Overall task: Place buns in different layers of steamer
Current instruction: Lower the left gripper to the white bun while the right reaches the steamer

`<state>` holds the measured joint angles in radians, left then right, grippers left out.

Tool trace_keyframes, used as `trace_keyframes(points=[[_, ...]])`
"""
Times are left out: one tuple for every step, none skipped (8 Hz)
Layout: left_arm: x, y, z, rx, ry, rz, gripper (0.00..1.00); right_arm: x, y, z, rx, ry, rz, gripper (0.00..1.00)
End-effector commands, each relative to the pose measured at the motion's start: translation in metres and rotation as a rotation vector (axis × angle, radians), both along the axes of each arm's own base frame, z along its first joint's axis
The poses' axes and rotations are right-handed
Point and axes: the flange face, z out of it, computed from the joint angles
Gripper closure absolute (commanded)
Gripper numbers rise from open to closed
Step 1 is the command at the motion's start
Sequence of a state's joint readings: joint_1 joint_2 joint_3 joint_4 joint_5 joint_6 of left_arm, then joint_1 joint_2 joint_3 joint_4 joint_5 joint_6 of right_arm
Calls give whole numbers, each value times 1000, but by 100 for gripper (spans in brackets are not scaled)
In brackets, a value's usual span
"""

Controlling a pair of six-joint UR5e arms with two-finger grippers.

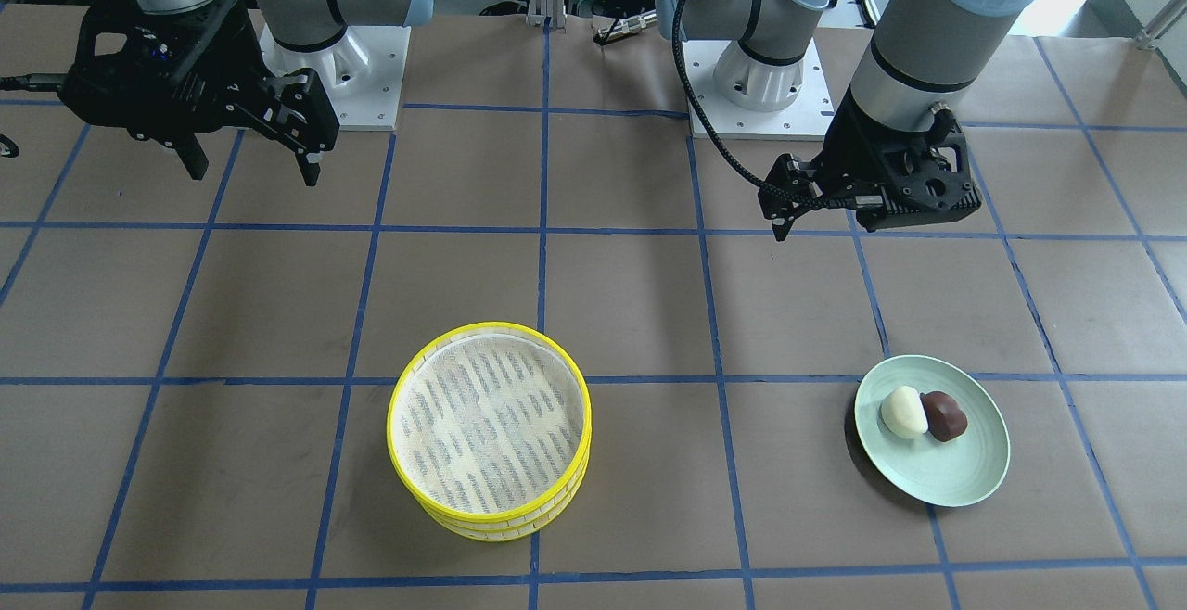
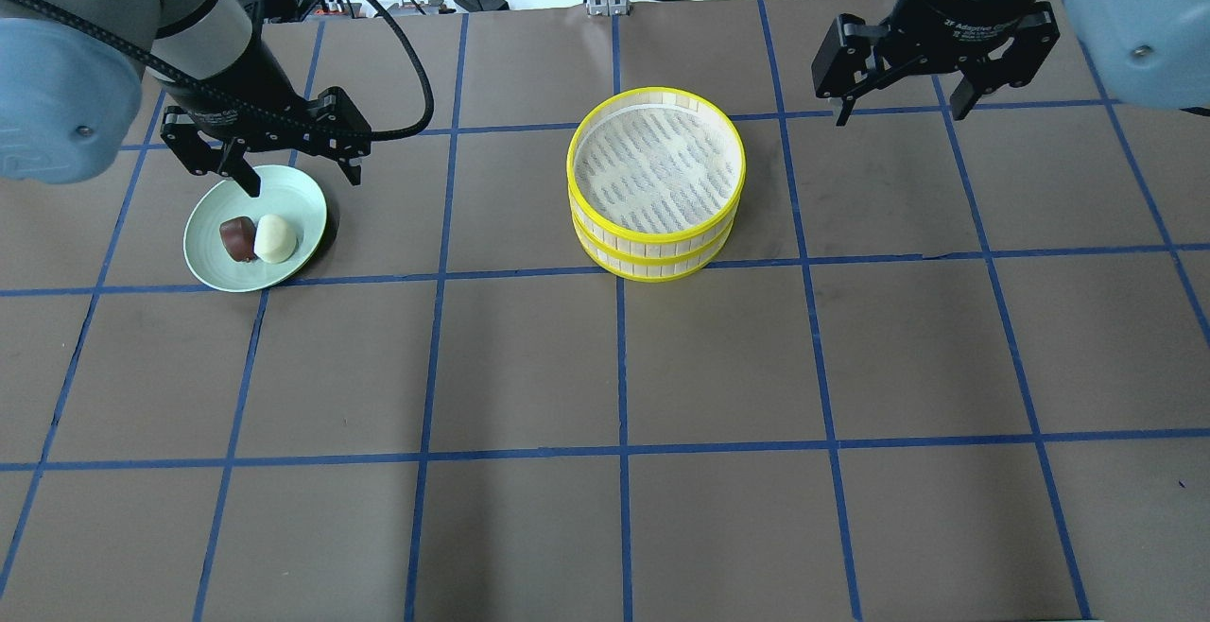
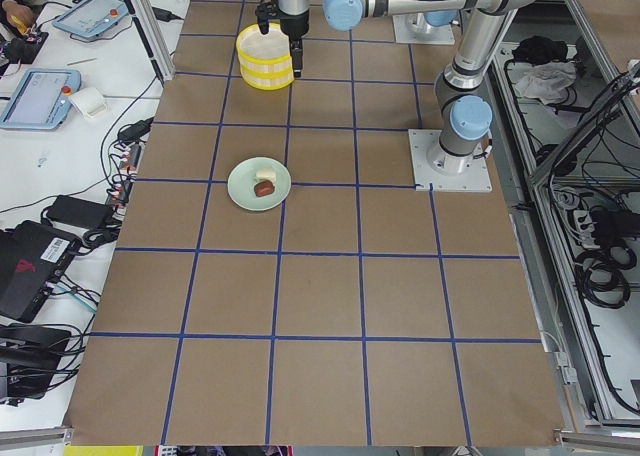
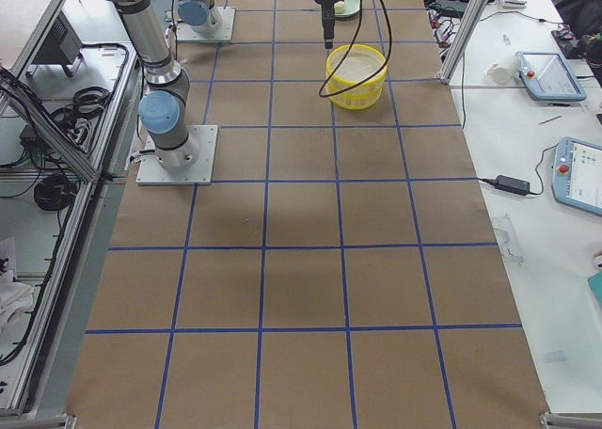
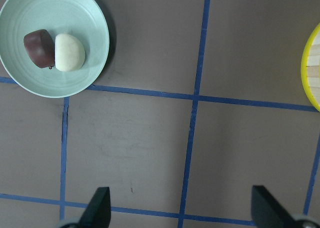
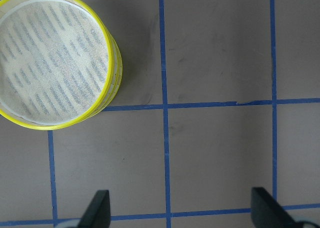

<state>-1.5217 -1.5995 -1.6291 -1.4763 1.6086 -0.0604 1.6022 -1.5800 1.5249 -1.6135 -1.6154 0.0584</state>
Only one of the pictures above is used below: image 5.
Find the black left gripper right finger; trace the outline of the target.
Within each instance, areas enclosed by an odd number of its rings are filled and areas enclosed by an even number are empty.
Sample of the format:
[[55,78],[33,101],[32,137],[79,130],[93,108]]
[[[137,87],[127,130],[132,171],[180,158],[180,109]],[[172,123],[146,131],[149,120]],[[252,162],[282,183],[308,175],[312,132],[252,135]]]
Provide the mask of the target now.
[[300,224],[263,185],[252,186],[251,218],[257,228],[300,227]]

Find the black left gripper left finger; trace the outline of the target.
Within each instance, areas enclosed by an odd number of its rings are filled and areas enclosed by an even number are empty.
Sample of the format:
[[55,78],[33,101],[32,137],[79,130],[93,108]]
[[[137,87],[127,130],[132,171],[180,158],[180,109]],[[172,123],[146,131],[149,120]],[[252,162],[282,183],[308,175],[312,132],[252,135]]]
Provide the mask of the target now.
[[78,221],[78,228],[108,228],[111,222],[109,187],[99,187]]

